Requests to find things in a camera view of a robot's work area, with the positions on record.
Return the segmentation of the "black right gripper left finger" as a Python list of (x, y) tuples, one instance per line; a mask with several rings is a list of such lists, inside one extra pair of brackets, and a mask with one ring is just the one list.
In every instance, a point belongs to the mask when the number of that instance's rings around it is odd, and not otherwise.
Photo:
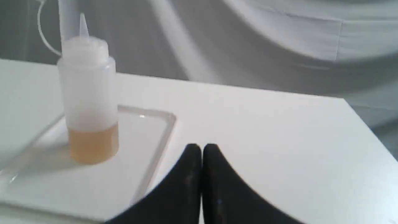
[(170, 172), (149, 194), (106, 223), (199, 223), (201, 166), (200, 147), (196, 144), (186, 145)]

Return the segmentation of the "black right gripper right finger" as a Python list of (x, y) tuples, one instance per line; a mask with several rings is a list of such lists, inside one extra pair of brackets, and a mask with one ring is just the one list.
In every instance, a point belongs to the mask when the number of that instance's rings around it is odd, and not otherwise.
[(205, 224), (299, 223), (252, 190), (216, 144), (203, 149), (203, 217)]

